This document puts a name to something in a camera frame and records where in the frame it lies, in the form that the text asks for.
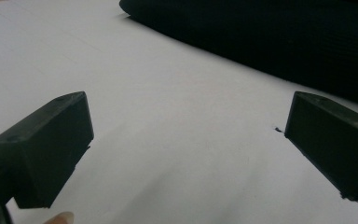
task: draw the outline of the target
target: white table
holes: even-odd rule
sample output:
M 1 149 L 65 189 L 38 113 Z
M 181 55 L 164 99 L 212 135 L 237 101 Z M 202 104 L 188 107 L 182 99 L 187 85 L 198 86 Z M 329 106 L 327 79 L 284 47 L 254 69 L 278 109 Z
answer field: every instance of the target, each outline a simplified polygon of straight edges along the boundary
M 95 139 L 50 209 L 76 224 L 358 223 L 284 130 L 294 91 L 339 97 L 192 48 L 129 20 L 118 0 L 0 2 L 0 133 L 85 91 Z

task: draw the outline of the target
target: black fabric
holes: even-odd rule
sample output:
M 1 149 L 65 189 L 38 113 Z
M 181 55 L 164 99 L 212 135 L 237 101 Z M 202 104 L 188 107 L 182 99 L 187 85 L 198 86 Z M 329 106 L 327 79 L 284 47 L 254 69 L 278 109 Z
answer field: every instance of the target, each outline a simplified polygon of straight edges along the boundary
M 358 102 L 358 1 L 121 0 L 120 6 L 165 35 Z

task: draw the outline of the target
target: black plastic block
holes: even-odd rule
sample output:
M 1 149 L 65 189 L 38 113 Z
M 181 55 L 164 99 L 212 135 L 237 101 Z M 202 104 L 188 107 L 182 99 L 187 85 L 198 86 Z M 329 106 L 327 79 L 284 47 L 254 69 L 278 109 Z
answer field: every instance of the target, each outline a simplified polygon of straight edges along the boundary
M 342 198 L 358 201 L 358 113 L 327 98 L 296 92 L 285 136 Z
M 85 92 L 56 98 L 0 134 L 19 208 L 50 207 L 93 139 Z

